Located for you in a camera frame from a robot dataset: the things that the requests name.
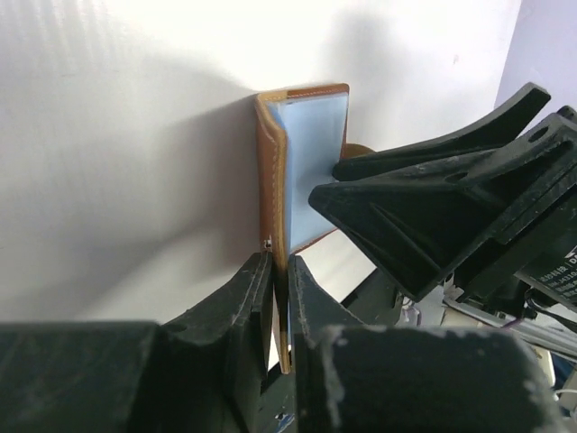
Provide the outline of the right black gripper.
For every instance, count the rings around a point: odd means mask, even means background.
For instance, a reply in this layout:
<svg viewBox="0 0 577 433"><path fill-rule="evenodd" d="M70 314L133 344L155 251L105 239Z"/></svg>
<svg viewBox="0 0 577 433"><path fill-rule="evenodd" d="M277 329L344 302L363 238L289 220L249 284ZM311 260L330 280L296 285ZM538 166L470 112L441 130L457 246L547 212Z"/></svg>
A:
<svg viewBox="0 0 577 433"><path fill-rule="evenodd" d="M550 100L529 82L449 134L378 152L347 143L341 181L314 188L310 204L411 299L444 282L491 309L530 289L572 305L576 111L519 136Z"/></svg>

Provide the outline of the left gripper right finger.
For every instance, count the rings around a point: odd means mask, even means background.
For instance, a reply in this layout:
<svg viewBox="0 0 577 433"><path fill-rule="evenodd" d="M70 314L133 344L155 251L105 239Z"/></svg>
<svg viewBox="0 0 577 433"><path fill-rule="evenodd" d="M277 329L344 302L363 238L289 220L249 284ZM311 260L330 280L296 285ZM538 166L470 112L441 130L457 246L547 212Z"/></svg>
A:
<svg viewBox="0 0 577 433"><path fill-rule="evenodd" d="M301 432L563 432L528 345L490 328L367 325L288 261Z"/></svg>

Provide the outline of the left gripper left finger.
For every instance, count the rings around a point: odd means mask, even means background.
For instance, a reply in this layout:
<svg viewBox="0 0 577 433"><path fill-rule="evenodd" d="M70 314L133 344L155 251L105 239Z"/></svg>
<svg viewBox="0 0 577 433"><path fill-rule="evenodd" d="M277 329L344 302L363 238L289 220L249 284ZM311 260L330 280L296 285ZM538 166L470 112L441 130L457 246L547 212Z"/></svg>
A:
<svg viewBox="0 0 577 433"><path fill-rule="evenodd" d="M273 276L271 254L256 253L166 324L2 325L2 431L253 431Z"/></svg>

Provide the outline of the brown leather card holder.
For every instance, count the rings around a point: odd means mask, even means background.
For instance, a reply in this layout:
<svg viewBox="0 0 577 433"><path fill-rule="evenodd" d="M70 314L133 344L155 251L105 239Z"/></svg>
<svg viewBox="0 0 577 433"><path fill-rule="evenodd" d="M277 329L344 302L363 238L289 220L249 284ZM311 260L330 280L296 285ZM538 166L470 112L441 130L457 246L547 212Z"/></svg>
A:
<svg viewBox="0 0 577 433"><path fill-rule="evenodd" d="M346 83L260 93L254 99L260 238L274 262L274 335L280 370L290 373L288 263L293 253L335 227L308 204L318 186L334 182L333 167L370 148L349 143Z"/></svg>

